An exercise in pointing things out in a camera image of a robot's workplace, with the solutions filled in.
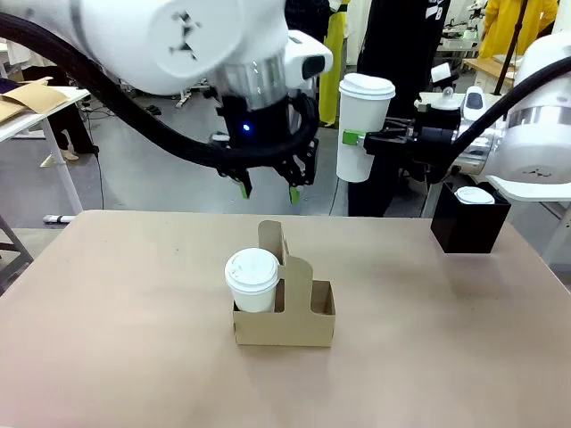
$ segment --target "black cable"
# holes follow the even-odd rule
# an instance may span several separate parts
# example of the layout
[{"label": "black cable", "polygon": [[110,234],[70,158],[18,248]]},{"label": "black cable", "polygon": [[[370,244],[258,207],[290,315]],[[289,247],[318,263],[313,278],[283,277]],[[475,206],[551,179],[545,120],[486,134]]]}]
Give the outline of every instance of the black cable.
[{"label": "black cable", "polygon": [[117,116],[166,152],[216,169],[248,169],[275,164],[296,154],[317,133],[318,107],[307,95],[290,104],[301,114],[300,128],[287,141],[268,142],[250,149],[226,149],[179,134],[141,109],[108,79],[98,66],[69,43],[46,29],[16,16],[0,13],[0,37],[26,46],[55,62]]},{"label": "black cable", "polygon": [[335,207],[335,199],[337,199],[337,191],[339,190],[339,177],[337,178],[337,184],[335,185],[335,192],[333,193],[333,202],[331,202],[331,210],[329,210],[329,217],[333,213],[333,208]]},{"label": "black cable", "polygon": [[99,169],[99,190],[101,191],[101,209],[105,210],[105,195],[103,193],[103,174],[101,172],[101,163],[99,162],[99,147],[95,145],[95,141],[93,139],[93,133],[91,131],[91,119],[89,115],[87,115],[87,126],[89,129],[89,137],[91,138],[91,143],[95,147],[95,160],[97,161],[97,168]]},{"label": "black cable", "polygon": [[103,174],[101,173],[101,163],[99,163],[99,153],[95,154],[97,168],[99,169],[99,190],[101,191],[101,209],[105,209],[105,196],[103,195]]},{"label": "black cable", "polygon": [[522,0],[521,7],[519,8],[519,16],[517,17],[516,26],[514,28],[514,34],[511,37],[511,42],[509,43],[508,54],[506,55],[506,61],[504,61],[503,66],[501,67],[500,77],[498,78],[498,84],[496,85],[496,89],[493,91],[494,95],[501,94],[501,87],[503,86],[503,82],[506,79],[506,74],[508,74],[509,64],[511,63],[511,57],[514,54],[514,50],[516,49],[517,40],[519,39],[519,32],[521,31],[524,18],[525,18],[525,9],[527,9],[527,2],[528,0]]},{"label": "black cable", "polygon": [[109,118],[116,118],[117,116],[115,116],[114,114],[109,114],[109,113],[105,113],[104,111],[96,111],[95,114],[102,114],[102,117],[97,117],[94,118],[92,117],[94,113],[89,113],[88,116],[91,120],[103,120],[103,119],[109,119]]},{"label": "black cable", "polygon": [[104,116],[110,117],[110,118],[114,118],[117,116],[116,114],[113,114],[113,112],[105,106],[97,107],[96,109],[86,111],[86,113],[89,115],[93,115],[94,113],[100,113],[100,114],[103,114]]},{"label": "black cable", "polygon": [[571,72],[571,57],[554,62],[547,67],[536,71],[534,74],[523,80],[519,85],[509,91],[496,104],[490,107],[470,128],[468,128],[451,147],[450,164],[464,152],[472,142],[495,123],[503,114],[507,113],[514,105],[530,95],[539,87]]}]

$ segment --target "white cup lid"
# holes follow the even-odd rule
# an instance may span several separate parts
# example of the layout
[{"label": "white cup lid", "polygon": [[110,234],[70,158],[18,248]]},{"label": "white cup lid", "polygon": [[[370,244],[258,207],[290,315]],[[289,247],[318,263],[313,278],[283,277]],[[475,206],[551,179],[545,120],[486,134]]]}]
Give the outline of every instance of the white cup lid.
[{"label": "white cup lid", "polygon": [[361,100],[390,100],[396,95],[393,83],[386,78],[349,73],[339,84],[339,92]]},{"label": "white cup lid", "polygon": [[468,205],[493,205],[495,203],[493,196],[479,187],[461,187],[455,195],[460,202]]},{"label": "white cup lid", "polygon": [[279,262],[271,252],[247,248],[233,255],[224,269],[230,288],[243,294],[261,294],[279,281]]}]

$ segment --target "table leg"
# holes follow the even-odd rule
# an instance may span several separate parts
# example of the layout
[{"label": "table leg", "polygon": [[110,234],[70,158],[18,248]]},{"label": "table leg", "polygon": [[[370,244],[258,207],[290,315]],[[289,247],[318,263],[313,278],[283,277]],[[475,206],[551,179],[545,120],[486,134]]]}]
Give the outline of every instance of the table leg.
[{"label": "table leg", "polygon": [[62,157],[62,153],[60,152],[60,148],[55,141],[54,132],[52,127],[50,127],[50,122],[47,119],[42,120],[42,129],[44,130],[44,134],[46,135],[46,141],[50,145],[50,150],[52,151],[52,155],[54,156],[55,160],[55,167],[57,168],[58,173],[60,174],[60,179],[63,181],[63,186],[65,187],[65,191],[70,198],[71,207],[73,208],[73,213],[78,215],[81,211],[83,211],[83,207],[81,206],[81,200],[78,196],[78,191],[73,184],[73,180],[71,179],[70,171],[68,170],[68,165],[65,163],[65,159]]},{"label": "table leg", "polygon": [[8,78],[8,73],[6,72],[6,67],[2,60],[0,60],[0,78]]},{"label": "table leg", "polygon": [[551,264],[557,252],[561,249],[561,246],[563,246],[563,243],[565,243],[565,240],[569,236],[569,232],[571,232],[571,205],[565,211],[565,215],[561,221],[559,221],[553,236],[545,247],[545,250],[543,250],[542,259],[546,265]]},{"label": "table leg", "polygon": [[0,294],[2,294],[2,284],[7,281],[12,275],[18,272],[26,263],[34,261],[31,254],[29,254],[26,247],[20,242],[18,237],[0,216],[0,230],[4,231],[11,243],[0,243],[0,250],[18,252],[19,256],[16,257],[4,269],[0,269]]},{"label": "table leg", "polygon": [[440,192],[443,189],[443,184],[438,183],[436,185],[431,185],[428,191],[428,196],[426,197],[425,207],[422,209],[421,218],[433,218],[434,212],[436,211],[436,204],[438,203],[438,198],[440,198]]}]

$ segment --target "yellow jacket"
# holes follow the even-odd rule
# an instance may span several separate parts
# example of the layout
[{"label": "yellow jacket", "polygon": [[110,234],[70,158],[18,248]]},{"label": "yellow jacket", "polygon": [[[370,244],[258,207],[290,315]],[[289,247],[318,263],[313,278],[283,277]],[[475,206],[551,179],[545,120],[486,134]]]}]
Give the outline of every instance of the yellow jacket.
[{"label": "yellow jacket", "polygon": [[[480,58],[507,54],[519,16],[522,0],[490,0],[485,8],[485,37]],[[557,0],[529,0],[523,27],[517,39],[517,56],[521,57],[537,35],[555,21]]]},{"label": "yellow jacket", "polygon": [[[349,4],[351,0],[335,2]],[[347,53],[343,57],[343,41],[345,26],[347,25],[347,12],[337,12],[329,18],[329,31],[325,38],[325,46],[333,53],[333,67],[328,73],[319,78],[319,117],[327,126],[335,123],[337,118],[337,104],[339,102],[339,82],[343,77],[343,65],[346,63]]]}]

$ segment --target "black container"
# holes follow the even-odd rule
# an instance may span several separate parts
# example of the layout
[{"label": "black container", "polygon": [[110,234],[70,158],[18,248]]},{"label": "black container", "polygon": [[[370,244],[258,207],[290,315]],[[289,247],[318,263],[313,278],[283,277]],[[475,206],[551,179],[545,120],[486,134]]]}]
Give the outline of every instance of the black container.
[{"label": "black container", "polygon": [[491,194],[495,204],[462,203],[452,191],[452,185],[443,184],[430,228],[446,253],[492,252],[511,205],[491,185],[481,183],[477,187]]}]

